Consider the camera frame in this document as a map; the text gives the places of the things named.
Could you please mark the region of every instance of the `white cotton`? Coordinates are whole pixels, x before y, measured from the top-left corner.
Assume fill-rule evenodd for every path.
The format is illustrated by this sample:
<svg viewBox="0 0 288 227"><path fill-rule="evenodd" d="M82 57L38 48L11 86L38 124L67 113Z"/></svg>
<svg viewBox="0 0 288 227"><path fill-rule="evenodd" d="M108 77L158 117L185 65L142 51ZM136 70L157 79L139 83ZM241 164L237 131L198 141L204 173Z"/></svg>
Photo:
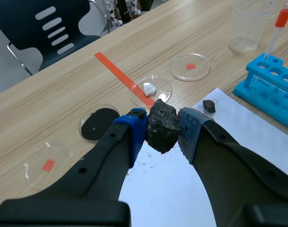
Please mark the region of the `white cotton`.
<svg viewBox="0 0 288 227"><path fill-rule="evenodd" d="M153 96L157 92L157 88L151 83L144 83L143 89L146 96Z"/></svg>

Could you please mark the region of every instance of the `black disc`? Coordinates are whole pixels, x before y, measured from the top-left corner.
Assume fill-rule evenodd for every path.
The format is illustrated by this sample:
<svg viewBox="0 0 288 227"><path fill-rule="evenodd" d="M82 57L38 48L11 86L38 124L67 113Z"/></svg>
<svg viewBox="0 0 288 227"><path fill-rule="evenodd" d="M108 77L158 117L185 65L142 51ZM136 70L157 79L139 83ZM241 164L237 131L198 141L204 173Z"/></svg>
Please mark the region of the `black disc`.
<svg viewBox="0 0 288 227"><path fill-rule="evenodd" d="M83 138L91 141L100 140L118 117L120 115L110 108L102 108L92 113L81 128Z"/></svg>

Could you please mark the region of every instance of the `blue test tube rack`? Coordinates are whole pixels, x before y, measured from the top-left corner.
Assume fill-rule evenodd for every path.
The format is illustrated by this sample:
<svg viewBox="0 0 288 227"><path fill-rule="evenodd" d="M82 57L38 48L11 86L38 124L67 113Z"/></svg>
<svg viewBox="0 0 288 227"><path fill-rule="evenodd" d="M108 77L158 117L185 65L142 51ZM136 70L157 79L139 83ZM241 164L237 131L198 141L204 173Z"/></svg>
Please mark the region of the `blue test tube rack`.
<svg viewBox="0 0 288 227"><path fill-rule="evenodd" d="M263 55L247 65L247 78L233 94L288 126L288 69L282 66L282 59L272 55L264 64Z"/></svg>

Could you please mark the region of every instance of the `metal chair leg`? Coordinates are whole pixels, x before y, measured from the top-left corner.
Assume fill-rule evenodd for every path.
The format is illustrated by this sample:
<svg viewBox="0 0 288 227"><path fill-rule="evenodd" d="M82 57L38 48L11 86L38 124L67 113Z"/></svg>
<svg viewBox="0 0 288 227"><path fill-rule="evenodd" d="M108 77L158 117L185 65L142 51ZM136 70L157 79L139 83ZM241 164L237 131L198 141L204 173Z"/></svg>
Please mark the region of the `metal chair leg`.
<svg viewBox="0 0 288 227"><path fill-rule="evenodd" d="M97 9L103 14L108 24L108 33L110 33L110 20L108 19L107 15L103 13L103 11L101 10L101 8L99 7L99 5L96 3L95 0L88 0L88 1L93 2L95 6L97 7Z"/></svg>
<svg viewBox="0 0 288 227"><path fill-rule="evenodd" d="M21 64L21 66L26 70L26 72L28 72L28 74L30 76L32 76L33 74L29 71L29 69L24 65L24 63L15 55L15 53L13 53L13 51L11 50L10 48L10 45L12 45L12 43L10 42L8 45L7 45L7 49L11 52L11 54L19 61L19 63Z"/></svg>

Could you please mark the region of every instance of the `chair backrest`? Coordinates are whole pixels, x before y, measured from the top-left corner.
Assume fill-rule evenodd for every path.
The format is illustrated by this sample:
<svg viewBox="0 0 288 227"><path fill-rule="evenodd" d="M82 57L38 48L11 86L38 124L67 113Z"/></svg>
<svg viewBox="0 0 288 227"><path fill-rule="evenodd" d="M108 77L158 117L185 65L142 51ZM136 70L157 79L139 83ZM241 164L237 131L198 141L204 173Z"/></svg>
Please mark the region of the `chair backrest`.
<svg viewBox="0 0 288 227"><path fill-rule="evenodd" d="M79 21L89 10L88 0L0 0L0 30L18 49L35 47L44 55L82 35Z"/></svg>

